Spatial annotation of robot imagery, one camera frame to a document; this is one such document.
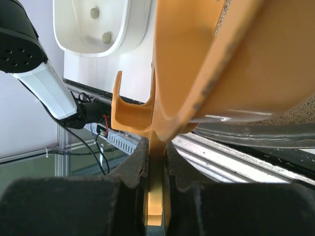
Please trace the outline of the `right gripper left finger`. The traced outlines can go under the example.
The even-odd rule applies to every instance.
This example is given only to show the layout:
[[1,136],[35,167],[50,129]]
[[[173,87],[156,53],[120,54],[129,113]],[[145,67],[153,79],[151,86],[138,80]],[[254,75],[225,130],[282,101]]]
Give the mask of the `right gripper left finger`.
[[148,140],[102,177],[20,178],[0,199],[3,236],[144,236]]

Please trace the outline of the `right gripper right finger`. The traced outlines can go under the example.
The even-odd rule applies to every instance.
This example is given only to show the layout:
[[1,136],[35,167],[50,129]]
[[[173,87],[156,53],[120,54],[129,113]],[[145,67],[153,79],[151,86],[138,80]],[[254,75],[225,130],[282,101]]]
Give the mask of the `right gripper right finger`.
[[315,192],[299,183],[215,182],[172,143],[164,158],[168,236],[312,236]]

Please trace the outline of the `dark brown litter box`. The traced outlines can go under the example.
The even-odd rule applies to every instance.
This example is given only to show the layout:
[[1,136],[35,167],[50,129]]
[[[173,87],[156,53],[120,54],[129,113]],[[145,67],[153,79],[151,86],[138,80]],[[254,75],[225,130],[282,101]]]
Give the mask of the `dark brown litter box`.
[[232,144],[315,145],[315,3],[265,0],[251,14],[196,132]]

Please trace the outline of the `yellow litter scoop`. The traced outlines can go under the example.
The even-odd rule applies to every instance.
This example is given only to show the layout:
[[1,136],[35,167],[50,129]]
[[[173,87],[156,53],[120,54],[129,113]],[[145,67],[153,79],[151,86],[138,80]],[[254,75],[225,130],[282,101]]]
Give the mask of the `yellow litter scoop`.
[[120,97],[118,72],[111,125],[148,140],[147,225],[165,225],[164,158],[172,139],[199,123],[218,123],[208,98],[263,0],[235,0],[219,23],[222,0],[159,0],[155,20],[149,100],[129,104]]

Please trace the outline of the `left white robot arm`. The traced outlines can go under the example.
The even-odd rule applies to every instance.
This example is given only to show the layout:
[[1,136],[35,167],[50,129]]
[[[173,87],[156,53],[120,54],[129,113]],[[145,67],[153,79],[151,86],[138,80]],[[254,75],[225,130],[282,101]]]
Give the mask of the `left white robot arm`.
[[0,2],[0,69],[19,80],[61,127],[85,125],[82,108],[56,73],[18,0]]

